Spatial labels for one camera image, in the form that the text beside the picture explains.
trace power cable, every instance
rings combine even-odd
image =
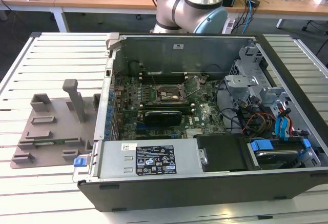
[[[325,44],[327,44],[328,39],[326,39],[326,41],[321,45],[321,47],[319,48],[319,50],[316,53],[316,56],[318,56],[319,52],[321,51],[321,49],[324,47]]]

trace blue release tab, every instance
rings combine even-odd
[[[271,141],[268,139],[257,139],[251,142],[253,151],[269,151],[273,150]]]
[[[303,144],[305,145],[305,148],[311,147],[311,143],[307,138],[303,139]]]
[[[74,167],[86,167],[87,166],[87,159],[86,158],[76,158],[74,159]]]

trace white desk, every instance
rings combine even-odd
[[[315,187],[291,200],[101,213],[72,182],[73,166],[11,169],[10,159],[29,117],[32,95],[47,93],[50,98],[66,97],[67,93],[61,90],[65,78],[79,81],[82,96],[98,93],[106,62],[105,39],[105,33],[43,33],[39,38],[30,38],[1,83],[1,224],[19,221],[33,224],[136,221],[300,224],[328,220],[328,185]],[[258,215],[272,215],[273,219],[258,220]]]

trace metal bracket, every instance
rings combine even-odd
[[[121,45],[121,38],[119,33],[109,33],[108,39],[106,40],[107,50],[113,50]]]

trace warning label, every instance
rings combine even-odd
[[[173,146],[136,147],[137,175],[176,174]]]

